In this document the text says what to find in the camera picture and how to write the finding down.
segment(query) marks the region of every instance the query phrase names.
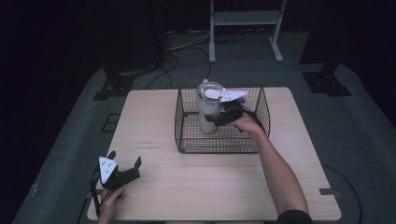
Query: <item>light wood table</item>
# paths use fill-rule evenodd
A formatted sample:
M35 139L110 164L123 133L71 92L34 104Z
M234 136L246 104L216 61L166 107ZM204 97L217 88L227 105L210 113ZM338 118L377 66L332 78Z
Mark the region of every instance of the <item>light wood table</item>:
M270 139L300 181L314 220L337 220L329 182L287 88L264 88ZM131 91L109 152L120 170L141 156L141 177L126 185L118 220L276 220L258 154L181 154L175 143L177 91ZM88 217L97 219L91 203Z

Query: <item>wire basket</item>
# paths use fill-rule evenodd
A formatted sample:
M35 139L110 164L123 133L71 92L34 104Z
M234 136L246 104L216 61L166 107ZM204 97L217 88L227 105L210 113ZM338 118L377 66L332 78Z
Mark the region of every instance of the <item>wire basket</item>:
M270 113L262 87L227 88L230 91L248 91L244 106L254 112L266 134L270 133ZM219 126L215 133L203 133L199 129L198 109L195 103L196 89L179 89L175 114L175 140L177 150L190 154L257 153L254 140L240 133L231 125Z

